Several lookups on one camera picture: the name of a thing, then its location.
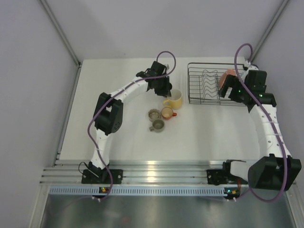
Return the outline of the yellow ceramic mug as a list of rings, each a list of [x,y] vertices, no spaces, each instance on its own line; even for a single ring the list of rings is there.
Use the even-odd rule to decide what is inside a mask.
[[[171,109],[180,109],[183,104],[182,92],[178,89],[171,90],[171,96],[163,101],[163,106]]]

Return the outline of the pink ceramic mug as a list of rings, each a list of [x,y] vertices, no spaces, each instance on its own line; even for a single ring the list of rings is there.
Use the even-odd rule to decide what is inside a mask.
[[[236,72],[235,70],[233,69],[227,69],[223,75],[220,77],[219,81],[218,81],[218,86],[219,86],[219,89],[221,89],[225,83],[225,80],[227,78],[228,75],[231,75],[231,76],[236,76]]]

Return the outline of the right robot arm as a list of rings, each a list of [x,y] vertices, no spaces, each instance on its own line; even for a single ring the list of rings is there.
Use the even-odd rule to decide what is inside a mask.
[[[252,118],[259,144],[261,158],[250,165],[245,161],[228,160],[223,166],[222,178],[233,183],[241,178],[253,189],[289,190],[302,165],[292,158],[282,138],[276,116],[276,100],[266,92],[265,71],[255,67],[243,72],[241,79],[234,70],[228,69],[219,80],[219,96],[243,103]]]

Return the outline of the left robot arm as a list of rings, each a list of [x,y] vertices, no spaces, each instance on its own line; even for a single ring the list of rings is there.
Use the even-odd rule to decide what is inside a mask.
[[[93,167],[92,178],[98,183],[108,179],[106,167],[113,135],[123,123],[124,107],[138,95],[153,90],[158,96],[171,95],[169,65],[157,61],[145,71],[136,74],[133,80],[110,94],[101,93],[95,107],[93,119],[87,127],[87,133],[95,146],[90,166]]]

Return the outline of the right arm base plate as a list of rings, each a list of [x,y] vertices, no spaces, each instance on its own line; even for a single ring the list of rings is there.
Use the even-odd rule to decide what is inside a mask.
[[[222,185],[222,184],[241,184],[247,185],[248,182],[240,177],[233,176],[232,174],[224,171],[223,169],[210,169],[206,170],[208,184]]]

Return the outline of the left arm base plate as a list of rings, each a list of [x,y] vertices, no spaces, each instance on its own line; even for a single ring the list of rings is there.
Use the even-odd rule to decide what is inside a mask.
[[[121,184],[123,180],[123,170],[110,169],[113,178],[113,184]],[[110,174],[107,170],[101,170],[98,173],[93,174],[92,171],[86,169],[83,171],[82,184],[111,184]]]

